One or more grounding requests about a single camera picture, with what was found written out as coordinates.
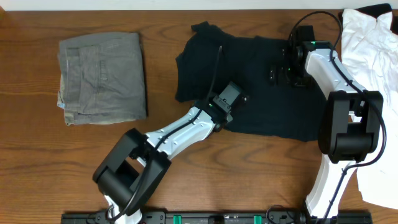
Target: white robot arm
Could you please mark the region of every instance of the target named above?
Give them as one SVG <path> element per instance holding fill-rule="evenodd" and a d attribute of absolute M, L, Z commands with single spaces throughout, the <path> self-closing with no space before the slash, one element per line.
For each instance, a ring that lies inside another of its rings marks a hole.
<path fill-rule="evenodd" d="M 306 209 L 310 217 L 323 218 L 327 213 L 330 200 L 333 198 L 343 169 L 356 162 L 364 161 L 366 154 L 372 153 L 377 146 L 380 123 L 374 111 L 359 97 L 358 92 L 348 85 L 332 64 L 329 42 L 315 41 L 311 33 L 312 27 L 299 27 L 292 45 L 295 47 L 290 53 L 290 59 L 295 74 L 299 74 L 296 81 L 313 79 L 323 92 L 327 103 L 320 127 L 318 144 L 323 153 L 320 170 L 315 185 L 305 199 Z M 306 32 L 307 40 L 300 34 Z M 361 91 L 365 90 L 368 98 L 382 109 L 382 96 L 378 91 L 366 91 L 358 82 L 353 80 L 333 51 L 336 66 L 352 84 Z M 360 122 L 350 122 L 349 116 Z M 344 189 L 355 169 L 349 169 L 343 179 L 340 190 L 330 208 L 327 218 L 338 214 L 338 204 Z"/>
<path fill-rule="evenodd" d="M 220 95 L 197 101 L 185 116 L 162 129 L 145 135 L 136 129 L 129 130 L 93 176 L 112 208 L 108 217 L 123 211 L 117 224 L 138 223 L 142 218 L 139 209 L 153 194 L 169 168 L 170 160 L 213 131 L 221 131 L 233 120 L 232 110 L 246 100 L 247 96 L 231 82 Z M 137 159 L 145 167 L 144 171 L 138 174 L 126 162 L 127 157 Z"/>

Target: fabric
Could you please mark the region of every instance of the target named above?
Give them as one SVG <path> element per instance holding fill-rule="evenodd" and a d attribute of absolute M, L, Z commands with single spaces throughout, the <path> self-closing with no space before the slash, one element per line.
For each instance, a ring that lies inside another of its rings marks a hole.
<path fill-rule="evenodd" d="M 146 118 L 138 34 L 90 34 L 60 42 L 58 106 L 67 124 Z"/>
<path fill-rule="evenodd" d="M 381 16 L 385 13 L 392 12 L 392 8 L 391 8 L 390 4 L 388 4 L 388 3 L 377 4 L 377 5 L 373 5 L 373 6 L 366 6 L 366 7 L 356 9 L 356 10 L 358 12 L 361 12 L 363 14 L 371 16 L 375 19 L 377 19 L 379 16 Z M 340 12 L 338 15 L 341 20 L 341 23 L 343 23 L 343 13 Z M 390 24 L 390 30 L 391 30 L 391 32 L 393 32 L 395 34 L 398 34 L 398 17 L 397 16 L 394 16 L 392 18 L 392 22 Z"/>
<path fill-rule="evenodd" d="M 343 13 L 342 62 L 353 78 L 367 90 L 383 95 L 382 117 L 387 144 L 374 165 L 359 168 L 358 185 L 363 200 L 398 209 L 398 35 L 391 31 L 392 12 L 377 18 L 354 9 Z M 373 160 L 381 146 L 366 161 Z"/>
<path fill-rule="evenodd" d="M 318 139 L 326 104 L 322 91 L 318 87 L 274 86 L 267 81 L 271 66 L 285 66 L 287 40 L 233 37 L 207 22 L 192 26 L 192 30 L 196 34 L 176 58 L 178 101 L 206 96 L 222 45 L 213 91 L 220 94 L 233 81 L 249 95 L 248 102 L 231 114 L 233 121 L 226 129 L 301 141 Z"/>

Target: wooden table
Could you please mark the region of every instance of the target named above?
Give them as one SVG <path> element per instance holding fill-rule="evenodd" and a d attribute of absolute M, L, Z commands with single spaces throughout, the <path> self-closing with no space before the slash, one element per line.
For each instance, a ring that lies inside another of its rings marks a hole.
<path fill-rule="evenodd" d="M 241 36 L 286 39 L 310 11 L 7 12 L 0 21 L 0 223 L 60 223 L 65 211 L 107 206 L 91 180 L 121 135 L 161 128 L 190 103 L 174 99 L 176 56 L 203 21 Z M 327 16 L 306 20 L 318 39 L 335 40 Z M 140 32 L 149 117 L 112 125 L 66 126 L 57 108 L 58 42 L 97 32 Z M 299 207 L 321 162 L 316 142 L 222 131 L 179 154 L 148 207 L 170 211 L 266 210 Z M 355 175 L 340 209 L 368 209 L 375 223 L 398 212 L 361 200 Z"/>

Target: folded clothing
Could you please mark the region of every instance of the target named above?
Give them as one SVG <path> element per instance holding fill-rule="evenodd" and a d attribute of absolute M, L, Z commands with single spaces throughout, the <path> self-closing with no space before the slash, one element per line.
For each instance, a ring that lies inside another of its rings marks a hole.
<path fill-rule="evenodd" d="M 146 118 L 139 35 L 111 32 L 60 42 L 58 106 L 69 124 L 111 124 Z"/>
<path fill-rule="evenodd" d="M 311 141 L 318 139 L 326 99 L 318 86 L 292 88 L 267 81 L 273 65 L 287 61 L 287 40 L 262 37 L 238 38 L 207 22 L 192 26 L 196 34 L 176 58 L 180 101 L 203 99 L 213 76 L 218 48 L 223 46 L 213 91 L 220 94 L 229 81 L 249 95 L 233 114 L 226 129 L 238 133 L 280 136 Z"/>

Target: black mounting rail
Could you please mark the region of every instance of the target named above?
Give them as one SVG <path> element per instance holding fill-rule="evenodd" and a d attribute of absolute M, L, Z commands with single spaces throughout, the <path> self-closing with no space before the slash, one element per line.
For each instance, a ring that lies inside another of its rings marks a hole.
<path fill-rule="evenodd" d="M 63 214 L 61 224 L 112 224 L 105 211 Z M 306 219 L 304 212 L 272 210 L 267 213 L 167 213 L 146 212 L 138 224 L 316 224 L 319 219 Z M 341 212 L 325 224 L 373 224 L 368 212 Z"/>

